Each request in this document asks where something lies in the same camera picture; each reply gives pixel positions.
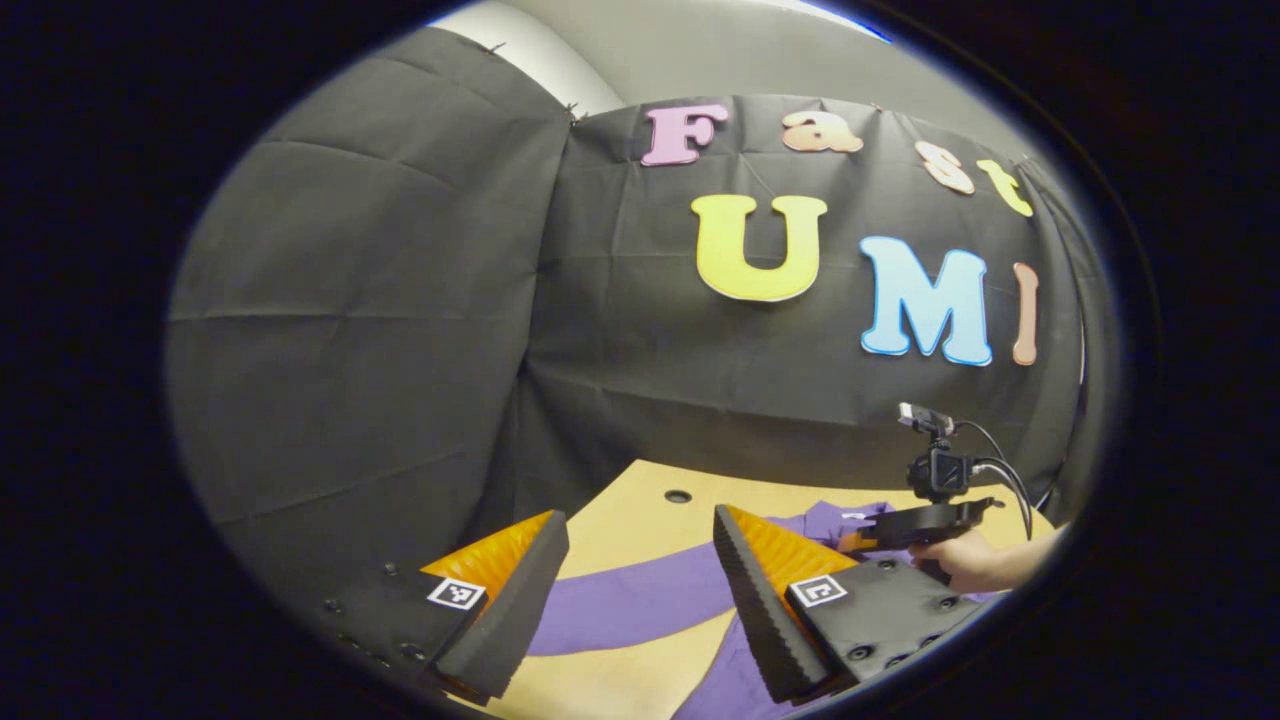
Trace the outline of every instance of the yellow letter u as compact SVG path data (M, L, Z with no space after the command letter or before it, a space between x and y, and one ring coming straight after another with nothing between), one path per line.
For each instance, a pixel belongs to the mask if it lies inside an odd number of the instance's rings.
M753 268L744 254L746 215L755 200L745 195L707 195L694 200L698 228L698 274L712 290L735 300L777 302L809 290L818 277L818 215L827 204L790 195L773 199L786 218L787 258L772 270Z

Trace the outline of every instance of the table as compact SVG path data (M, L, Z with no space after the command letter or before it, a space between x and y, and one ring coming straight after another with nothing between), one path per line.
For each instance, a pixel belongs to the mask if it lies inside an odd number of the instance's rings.
M691 500L675 503L667 491ZM970 488L963 500L995 497L979 530L996 547L1027 541L1018 500L1004 486ZM762 518L803 515L815 502L842 507L888 502L895 510L927 501L908 489L836 489L764 483L636 460L568 520L570 551L558 578L573 578L664 557L712 541L716 505ZM1033 537L1050 532L1033 510ZM701 683L733 619L730 610L700 625L646 643L526 657L506 694L484 712L508 720L667 720Z

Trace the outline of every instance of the blue letter m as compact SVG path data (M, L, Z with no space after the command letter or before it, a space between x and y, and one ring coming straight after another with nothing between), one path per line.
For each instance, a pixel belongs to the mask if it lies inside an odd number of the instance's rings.
M933 355L950 319L951 337L942 345L942 356L961 365L991 363L982 302L987 264L982 258L963 250L947 252L934 284L901 240L867 237L860 247L876 270L876 322L863 333L864 348L881 355L905 355L911 346L902 333L905 311L925 356Z

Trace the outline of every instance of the foam letter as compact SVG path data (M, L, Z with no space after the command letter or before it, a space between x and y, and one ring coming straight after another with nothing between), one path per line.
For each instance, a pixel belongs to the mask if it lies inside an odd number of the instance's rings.
M1039 287L1039 275L1025 263L1014 263L1014 275L1019 295L1014 363L1032 365L1036 363L1036 288Z
M902 333L902 313L915 332L925 356L933 354L947 320L951 337L942 356L961 365L987 365L987 320L982 305L982 258L952 250L942 260L938 282L931 283L924 268L905 242L893 237L865 237L859 243L876 270L876 322L863 333L863 348L879 355L905 355L911 346Z
M786 218L787 258L772 270L746 263L746 215L755 200L745 195L707 195L694 200L698 227L698 274L712 290L735 300L777 302L809 290L818 277L818 215L827 204L814 197L773 199Z
M653 120L653 146L640 159L641 165L682 165L698 160L698 151L690 150L685 138L694 138L698 145L707 146L716 133L716 127L708 118L724 122L728 110L723 105L690 105L686 108L659 108L649 110ZM696 117L692 123L689 118Z
M1025 200L1018 197L1018 192L1014 191L1018 187L1018 178L1005 172L995 160L978 160L978 167L991 176L991 182L995 183L996 191L1000 196L1005 199L1005 202L1014 209L1019 215L1032 217L1032 206L1027 204Z
M924 158L924 169L929 170L929 174L940 184L956 192L973 195L973 181L960 169L960 160L950 150L922 140L915 143L915 151L920 154L920 158Z
M837 152L856 152L863 149L863 140L849 129L849 123L831 113L805 111L791 113L782 118L787 128L782 131L782 143L801 152L836 150Z

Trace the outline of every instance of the purple cloth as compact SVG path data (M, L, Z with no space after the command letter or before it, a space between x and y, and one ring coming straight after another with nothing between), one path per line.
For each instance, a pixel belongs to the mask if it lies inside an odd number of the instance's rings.
M768 520L835 548L841 537L873 524L873 515L892 510L887 502L863 507L819 502L804 515ZM906 551L868 552L867 557L911 561ZM966 597L983 602L993 594L998 593ZM705 623L732 607L733 596L716 547L705 543L648 562L558 580L527 655L640 644ZM735 616L703 682L672 720L773 720L795 710L790 702L774 703L769 698L746 632Z

